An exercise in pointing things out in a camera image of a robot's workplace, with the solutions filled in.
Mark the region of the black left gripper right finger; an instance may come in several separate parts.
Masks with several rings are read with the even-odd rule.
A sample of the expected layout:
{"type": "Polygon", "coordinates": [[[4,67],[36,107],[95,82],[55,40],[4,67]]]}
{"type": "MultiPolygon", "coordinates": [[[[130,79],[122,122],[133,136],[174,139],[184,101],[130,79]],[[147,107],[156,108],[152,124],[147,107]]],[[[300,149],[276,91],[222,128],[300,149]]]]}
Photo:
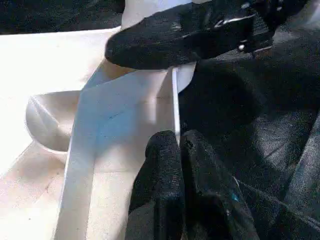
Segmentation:
{"type": "Polygon", "coordinates": [[[181,163],[188,239],[259,239],[237,180],[196,130],[181,137],[181,163]]]}

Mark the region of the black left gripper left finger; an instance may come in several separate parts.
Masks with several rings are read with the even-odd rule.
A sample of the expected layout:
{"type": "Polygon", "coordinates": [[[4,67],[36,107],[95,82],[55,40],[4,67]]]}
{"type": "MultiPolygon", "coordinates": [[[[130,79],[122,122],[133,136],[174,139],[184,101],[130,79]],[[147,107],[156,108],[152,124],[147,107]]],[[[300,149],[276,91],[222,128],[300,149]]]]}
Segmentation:
{"type": "Polygon", "coordinates": [[[125,239],[180,240],[185,230],[185,186],[175,134],[155,133],[132,187],[125,239]]]}

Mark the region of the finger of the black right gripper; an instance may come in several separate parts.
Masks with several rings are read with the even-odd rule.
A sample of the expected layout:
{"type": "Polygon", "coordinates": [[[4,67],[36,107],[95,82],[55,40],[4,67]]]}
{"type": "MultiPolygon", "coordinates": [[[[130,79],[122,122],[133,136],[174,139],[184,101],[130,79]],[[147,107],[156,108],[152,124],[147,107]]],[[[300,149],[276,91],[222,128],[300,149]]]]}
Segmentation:
{"type": "Polygon", "coordinates": [[[162,70],[214,58],[248,40],[256,17],[245,0],[178,5],[113,35],[106,43],[105,58],[136,70],[162,70]]]}

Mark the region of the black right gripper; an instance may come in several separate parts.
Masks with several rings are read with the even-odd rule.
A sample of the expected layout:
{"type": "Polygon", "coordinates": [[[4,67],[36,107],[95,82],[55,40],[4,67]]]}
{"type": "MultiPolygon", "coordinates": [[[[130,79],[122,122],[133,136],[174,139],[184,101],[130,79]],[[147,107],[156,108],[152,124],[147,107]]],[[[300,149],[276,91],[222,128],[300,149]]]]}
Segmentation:
{"type": "Polygon", "coordinates": [[[256,54],[273,45],[277,28],[288,18],[298,14],[307,4],[306,0],[254,0],[252,10],[252,53],[256,54]]]}

